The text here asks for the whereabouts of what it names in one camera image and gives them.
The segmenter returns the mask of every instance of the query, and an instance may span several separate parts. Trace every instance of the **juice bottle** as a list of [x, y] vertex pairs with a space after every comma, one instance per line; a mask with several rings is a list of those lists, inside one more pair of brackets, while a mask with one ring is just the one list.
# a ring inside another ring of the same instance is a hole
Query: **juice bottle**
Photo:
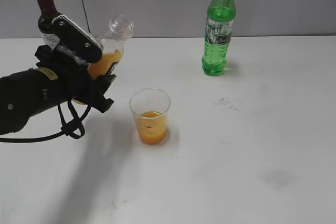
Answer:
[[124, 15], [114, 16], [109, 22], [109, 30], [104, 36], [98, 37], [99, 42], [104, 45], [102, 58], [91, 64], [88, 71], [93, 80], [98, 76], [110, 74], [114, 67], [121, 60], [124, 53], [124, 43], [133, 36], [134, 23]]

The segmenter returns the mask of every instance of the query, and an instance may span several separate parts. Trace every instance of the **robotic arm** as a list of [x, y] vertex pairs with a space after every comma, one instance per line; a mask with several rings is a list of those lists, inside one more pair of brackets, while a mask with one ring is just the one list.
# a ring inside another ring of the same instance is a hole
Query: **robotic arm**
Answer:
[[[95, 81], [88, 73], [91, 63], [102, 57], [102, 46], [71, 19], [60, 15], [52, 21], [59, 44], [51, 50], [39, 46], [35, 56], [37, 68], [0, 78], [0, 135], [20, 131], [31, 116], [58, 107], [61, 132], [40, 138], [0, 138], [0, 142], [41, 142], [63, 134], [81, 138], [85, 134], [82, 120], [93, 107], [101, 113], [113, 104], [104, 97], [115, 75], [111, 71]], [[76, 99], [88, 107], [79, 117], [71, 101]], [[60, 104], [67, 102], [73, 119], [66, 123]], [[74, 133], [79, 129], [80, 135]]]

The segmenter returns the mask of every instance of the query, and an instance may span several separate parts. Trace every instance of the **plastic bottle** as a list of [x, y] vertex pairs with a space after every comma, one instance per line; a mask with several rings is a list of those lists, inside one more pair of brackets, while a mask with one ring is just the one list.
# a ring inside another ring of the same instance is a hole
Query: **plastic bottle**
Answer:
[[109, 30], [104, 36], [98, 37], [104, 45], [102, 58], [91, 64], [88, 71], [93, 80], [98, 76], [112, 72], [124, 53], [124, 43], [133, 36], [134, 23], [124, 15], [114, 16], [109, 22]]
[[207, 11], [205, 50], [202, 59], [203, 71], [209, 76], [224, 74], [235, 17], [234, 0], [212, 0]]

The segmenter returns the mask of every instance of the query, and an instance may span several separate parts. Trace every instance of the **green bottle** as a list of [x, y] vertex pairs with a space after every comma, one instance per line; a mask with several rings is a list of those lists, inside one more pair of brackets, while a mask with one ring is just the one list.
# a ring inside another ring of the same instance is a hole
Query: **green bottle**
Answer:
[[221, 76], [226, 67], [226, 53], [236, 17], [234, 0], [212, 0], [205, 28], [205, 49], [202, 67], [209, 76]]

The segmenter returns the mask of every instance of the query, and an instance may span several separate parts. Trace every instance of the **wine bottle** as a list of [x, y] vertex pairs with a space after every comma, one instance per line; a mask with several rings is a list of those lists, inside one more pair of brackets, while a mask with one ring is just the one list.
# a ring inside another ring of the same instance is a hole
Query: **wine bottle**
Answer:
[[44, 43], [53, 49], [58, 44], [59, 38], [52, 31], [51, 21], [61, 13], [56, 10], [54, 0], [37, 0], [37, 3], [41, 9], [38, 28]]

